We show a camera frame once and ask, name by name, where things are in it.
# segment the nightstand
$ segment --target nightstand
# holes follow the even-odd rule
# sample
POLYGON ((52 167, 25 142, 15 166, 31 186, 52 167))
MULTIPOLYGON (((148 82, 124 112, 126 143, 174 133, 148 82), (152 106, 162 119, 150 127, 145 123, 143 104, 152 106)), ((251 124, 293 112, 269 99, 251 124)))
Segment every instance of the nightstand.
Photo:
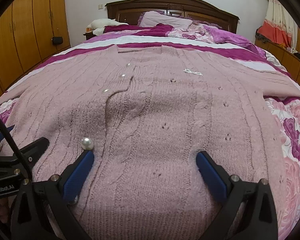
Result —
POLYGON ((94 35, 94 34, 92 33, 92 31, 83 34, 83 36, 86 36, 86 40, 89 40, 89 39, 91 39, 91 38, 93 38, 93 37, 96 37, 96 35, 94 35))

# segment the black cable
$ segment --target black cable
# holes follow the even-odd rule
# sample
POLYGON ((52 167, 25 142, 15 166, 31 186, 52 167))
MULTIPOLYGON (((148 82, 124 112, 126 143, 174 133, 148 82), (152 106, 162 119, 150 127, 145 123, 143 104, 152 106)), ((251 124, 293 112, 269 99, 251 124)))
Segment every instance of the black cable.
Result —
POLYGON ((18 146, 16 145, 16 143, 13 140, 12 136, 10 135, 7 127, 4 125, 4 123, 1 121, 1 119, 0 119, 0 132, 2 133, 2 135, 4 136, 4 138, 6 139, 8 144, 10 145, 11 149, 13 150, 13 152, 15 153, 15 155, 17 156, 17 158, 19 159, 19 161, 21 162, 23 167, 25 168, 25 170, 28 174, 28 179, 32 180, 32 172, 31 172, 30 166, 28 165, 26 160, 23 158, 18 146))

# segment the pillow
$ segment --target pillow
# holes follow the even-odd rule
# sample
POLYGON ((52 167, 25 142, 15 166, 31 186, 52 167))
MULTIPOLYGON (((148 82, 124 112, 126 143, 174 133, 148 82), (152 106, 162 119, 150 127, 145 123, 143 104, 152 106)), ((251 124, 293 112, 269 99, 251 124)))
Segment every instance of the pillow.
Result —
POLYGON ((116 20, 111 20, 111 19, 98 19, 90 23, 87 26, 87 28, 99 29, 99 28, 104 28, 105 26, 117 26, 121 24, 127 24, 127 23, 119 23, 116 20))
POLYGON ((161 15, 155 11, 150 11, 145 13, 140 23, 140 27, 154 27, 159 23, 171 25, 174 28, 187 29, 192 23, 192 20, 175 18, 168 15, 161 15))
MULTIPOLYGON (((154 12, 158 12, 158 13, 160 13, 160 14, 162 14, 162 15, 165 14, 164 11, 154 11, 154 12)), ((140 17, 139 17, 139 19, 138 19, 138 24, 137 24, 138 27, 140 27, 140 23, 141 23, 143 17, 145 16, 145 13, 146 13, 146 12, 143 12, 142 14, 140 14, 140 17)))
POLYGON ((97 28, 97 29, 93 30, 92 33, 93 33, 93 35, 99 36, 99 35, 103 34, 104 30, 105 30, 104 27, 103 28, 97 28))

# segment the pink cardigan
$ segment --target pink cardigan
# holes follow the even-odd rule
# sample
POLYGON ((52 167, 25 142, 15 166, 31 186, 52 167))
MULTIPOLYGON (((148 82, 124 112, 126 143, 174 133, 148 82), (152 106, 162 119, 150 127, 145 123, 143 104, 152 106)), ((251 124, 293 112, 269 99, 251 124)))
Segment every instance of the pink cardigan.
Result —
POLYGON ((282 217, 279 130, 263 96, 300 91, 281 73, 210 52, 112 46, 48 65, 5 96, 20 94, 7 121, 16 143, 50 141, 35 181, 60 174, 80 139, 93 139, 95 163, 73 208, 93 239, 198 239, 220 209, 197 170, 200 150, 242 180, 269 179, 282 217))

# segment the wooden dresser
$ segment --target wooden dresser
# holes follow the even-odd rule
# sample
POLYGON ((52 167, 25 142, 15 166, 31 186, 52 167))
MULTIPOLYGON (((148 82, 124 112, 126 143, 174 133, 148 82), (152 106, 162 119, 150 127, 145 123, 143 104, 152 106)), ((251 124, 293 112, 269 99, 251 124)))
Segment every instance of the wooden dresser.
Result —
POLYGON ((255 45, 269 51, 274 55, 282 66, 284 66, 287 71, 291 74, 291 77, 300 85, 300 59, 293 54, 286 51, 284 48, 280 47, 271 41, 263 42, 261 40, 256 40, 255 45))
POLYGON ((65 0, 14 0, 0 17, 0 95, 69 47, 65 0), (63 37, 63 43, 53 45, 54 36, 63 37))

